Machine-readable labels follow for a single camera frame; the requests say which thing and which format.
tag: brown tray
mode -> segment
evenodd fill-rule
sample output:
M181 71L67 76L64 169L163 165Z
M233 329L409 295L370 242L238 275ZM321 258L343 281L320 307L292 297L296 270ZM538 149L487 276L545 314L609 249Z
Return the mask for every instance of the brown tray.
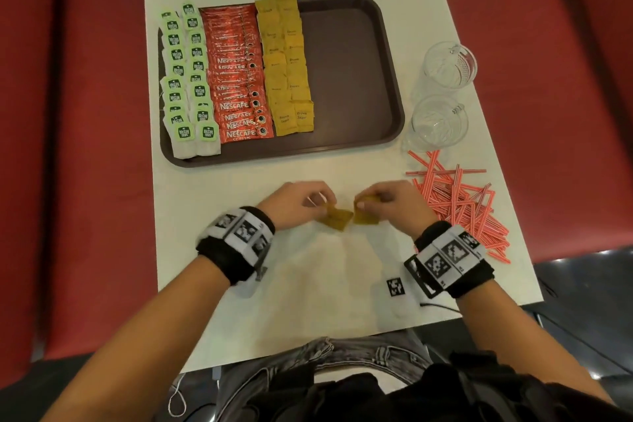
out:
M315 104L314 132L230 142L222 145L220 155L181 160L173 156L161 113L160 145L168 161L178 167L211 166L376 145L400 134L405 114L376 2L305 0L299 11ZM160 80L165 75L160 33L158 45Z

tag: black wrist strap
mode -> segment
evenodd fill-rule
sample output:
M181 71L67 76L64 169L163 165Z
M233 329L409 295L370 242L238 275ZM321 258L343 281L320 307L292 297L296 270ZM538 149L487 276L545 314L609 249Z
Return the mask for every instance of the black wrist strap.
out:
M261 267L274 234L275 225L264 212L240 207L216 218L198 238L196 250L236 285Z
M420 251L405 262L428 298L446 290L453 298L495 278L495 270L484 260L485 248L462 226L438 221L415 241Z

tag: table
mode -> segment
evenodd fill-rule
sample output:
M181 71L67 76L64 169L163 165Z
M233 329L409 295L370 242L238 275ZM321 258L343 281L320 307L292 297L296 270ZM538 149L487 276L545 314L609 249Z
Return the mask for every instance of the table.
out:
M199 169L171 165L161 153L158 130L156 33L162 8L183 0L145 0L147 57L156 224L158 286L164 287L195 256L194 240L218 212L256 204L285 181L325 179L351 207L353 197L380 180L399 179L419 167L403 154L402 135L393 143L354 150L301 155ZM192 0L200 7L253 0ZM374 0L384 17L407 116L426 50L441 40L457 40L446 0ZM491 182L495 216L510 230L509 266L492 261L497 281L518 304L542 300L510 195L495 154L475 88L455 94L466 106L470 130L455 147L442 151L448 166L488 169L467 183ZM383 288L388 274L412 254L411 240L391 227L352 226L343 234L309 224L279 234L266 265L269 272L252 298L228 293L205 330L185 371L270 355L323 335L360 337L457 317L424 307L394 316ZM434 302L454 307L446 294Z

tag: gray jeans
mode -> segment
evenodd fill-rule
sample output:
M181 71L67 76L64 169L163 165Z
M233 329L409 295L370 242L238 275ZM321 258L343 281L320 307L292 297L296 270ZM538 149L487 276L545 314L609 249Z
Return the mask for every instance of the gray jeans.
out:
M268 389L277 373L308 362L314 362L316 370L340 366L369 367L407 384L418 381L432 363L429 351L412 330L363 338L318 338L294 350L226 368L220 377L218 422L234 420L235 414L253 395Z

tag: dark floor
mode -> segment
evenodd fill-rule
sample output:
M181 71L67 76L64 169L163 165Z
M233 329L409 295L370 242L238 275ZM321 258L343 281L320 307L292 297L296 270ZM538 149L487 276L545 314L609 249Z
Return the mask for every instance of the dark floor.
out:
M569 350L621 407L633 411L633 247L538 264L545 301L526 306L543 327ZM440 353L474 348L461 320L418 327L420 338ZM37 362L27 377L0 390L0 420L38 421L87 356ZM172 418L167 401L156 422L183 421L202 404L215 400L212 370L189 373L181 383L185 415ZM172 412L182 411L178 397ZM213 406L188 422L209 421Z

